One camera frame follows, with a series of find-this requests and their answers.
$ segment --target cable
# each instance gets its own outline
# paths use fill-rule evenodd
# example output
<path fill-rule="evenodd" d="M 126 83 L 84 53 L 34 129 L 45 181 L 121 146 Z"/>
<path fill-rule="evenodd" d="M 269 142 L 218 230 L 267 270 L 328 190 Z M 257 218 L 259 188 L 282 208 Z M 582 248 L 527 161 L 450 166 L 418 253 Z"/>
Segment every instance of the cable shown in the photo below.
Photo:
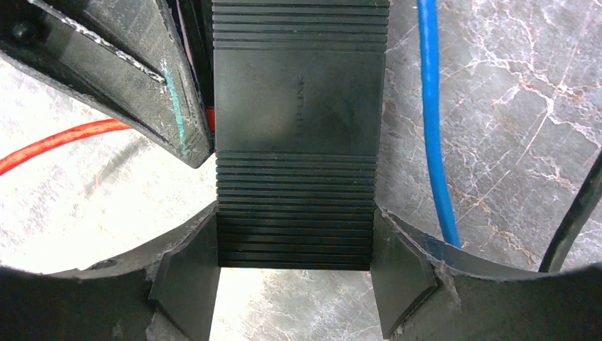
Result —
<path fill-rule="evenodd" d="M 92 123 L 75 126 L 58 134 L 49 136 L 43 140 L 30 144 L 29 146 L 19 149 L 11 153 L 7 157 L 0 160 L 0 175 L 5 174 L 9 170 L 21 165 L 25 161 L 38 156 L 46 151 L 68 144 L 69 142 L 85 139 L 90 136 L 108 133 L 110 131 L 118 131 L 130 129 L 130 126 L 117 121 L 116 119 L 105 119 Z"/>
<path fill-rule="evenodd" d="M 420 59 L 422 62 L 422 115 L 425 121 L 427 165 L 443 239 L 461 247 L 454 208 L 449 199 L 439 136 L 439 37 L 437 34 L 437 3 L 435 0 L 417 0 L 420 32 Z"/>
<path fill-rule="evenodd" d="M 571 246 L 601 197 L 602 151 L 598 154 L 571 207 L 554 233 L 540 265 L 540 272 L 560 271 Z"/>

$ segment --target black wire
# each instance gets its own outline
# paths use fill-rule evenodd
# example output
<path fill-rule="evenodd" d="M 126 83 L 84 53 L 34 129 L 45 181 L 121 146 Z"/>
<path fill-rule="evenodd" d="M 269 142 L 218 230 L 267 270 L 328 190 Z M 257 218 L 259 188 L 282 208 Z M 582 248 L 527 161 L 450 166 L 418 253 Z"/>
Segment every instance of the black wire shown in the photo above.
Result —
<path fill-rule="evenodd" d="M 540 272 L 560 271 L 581 228 L 602 197 L 602 151 L 556 230 L 540 265 Z"/>

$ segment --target screw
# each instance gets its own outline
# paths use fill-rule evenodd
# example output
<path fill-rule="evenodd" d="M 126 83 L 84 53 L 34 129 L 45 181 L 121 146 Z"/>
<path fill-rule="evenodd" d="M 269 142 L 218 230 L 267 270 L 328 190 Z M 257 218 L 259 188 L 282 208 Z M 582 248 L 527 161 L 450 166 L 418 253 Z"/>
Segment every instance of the screw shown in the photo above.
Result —
<path fill-rule="evenodd" d="M 21 21 L 13 26 L 13 38 L 19 43 L 31 44 L 37 37 L 40 31 L 38 27 L 29 21 Z"/>

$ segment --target ribbed surface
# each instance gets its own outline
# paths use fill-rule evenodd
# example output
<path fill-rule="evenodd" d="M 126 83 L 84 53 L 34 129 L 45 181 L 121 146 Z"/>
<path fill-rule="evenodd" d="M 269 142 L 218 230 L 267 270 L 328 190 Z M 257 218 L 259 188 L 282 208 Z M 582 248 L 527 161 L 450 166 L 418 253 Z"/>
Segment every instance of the ribbed surface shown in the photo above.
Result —
<path fill-rule="evenodd" d="M 367 270 L 376 158 L 218 152 L 220 266 Z"/>
<path fill-rule="evenodd" d="M 214 1 L 217 50 L 385 50 L 387 1 Z"/>

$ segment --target black ribbed object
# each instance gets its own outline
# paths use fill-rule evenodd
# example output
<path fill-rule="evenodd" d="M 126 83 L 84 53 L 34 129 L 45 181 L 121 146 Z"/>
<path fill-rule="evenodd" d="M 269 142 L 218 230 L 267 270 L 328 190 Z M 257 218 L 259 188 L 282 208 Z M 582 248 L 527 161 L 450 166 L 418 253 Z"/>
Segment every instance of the black ribbed object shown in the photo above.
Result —
<path fill-rule="evenodd" d="M 368 270 L 388 2 L 213 9 L 219 265 Z"/>

